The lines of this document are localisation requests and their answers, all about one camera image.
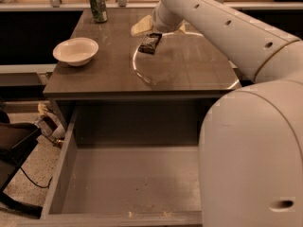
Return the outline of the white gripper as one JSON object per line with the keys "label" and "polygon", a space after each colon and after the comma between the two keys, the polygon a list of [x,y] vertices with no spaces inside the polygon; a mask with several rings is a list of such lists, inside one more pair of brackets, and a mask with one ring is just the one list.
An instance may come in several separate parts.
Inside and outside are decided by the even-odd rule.
{"label": "white gripper", "polygon": [[152,27],[164,33],[175,31],[185,34],[187,32],[183,19],[168,10],[161,2],[154,8],[152,16],[147,15],[132,26],[131,34],[137,36],[151,31]]}

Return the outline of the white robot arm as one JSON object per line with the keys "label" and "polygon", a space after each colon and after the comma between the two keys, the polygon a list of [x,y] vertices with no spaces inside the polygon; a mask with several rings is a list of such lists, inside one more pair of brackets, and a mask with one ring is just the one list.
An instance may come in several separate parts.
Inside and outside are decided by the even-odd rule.
{"label": "white robot arm", "polygon": [[214,0],[160,0],[152,26],[192,24],[252,85],[222,96],[201,127],[203,227],[302,227],[302,42]]}

